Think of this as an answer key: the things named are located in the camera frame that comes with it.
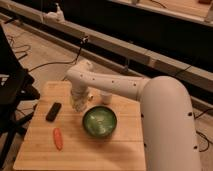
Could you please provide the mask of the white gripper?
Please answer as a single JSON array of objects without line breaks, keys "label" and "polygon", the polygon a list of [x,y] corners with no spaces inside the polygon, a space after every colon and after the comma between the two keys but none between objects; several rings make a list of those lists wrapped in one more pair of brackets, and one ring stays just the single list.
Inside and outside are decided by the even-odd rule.
[{"label": "white gripper", "polygon": [[83,94],[72,94],[70,98],[70,104],[77,112],[82,112],[87,107],[87,96]]}]

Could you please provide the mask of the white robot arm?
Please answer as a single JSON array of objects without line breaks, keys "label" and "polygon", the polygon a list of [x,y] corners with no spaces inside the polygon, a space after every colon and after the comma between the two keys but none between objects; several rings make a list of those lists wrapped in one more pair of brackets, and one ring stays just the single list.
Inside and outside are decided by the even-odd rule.
[{"label": "white robot arm", "polygon": [[202,171],[192,102],[180,81],[95,73],[88,60],[70,67],[66,77],[75,98],[94,87],[140,103],[147,171]]}]

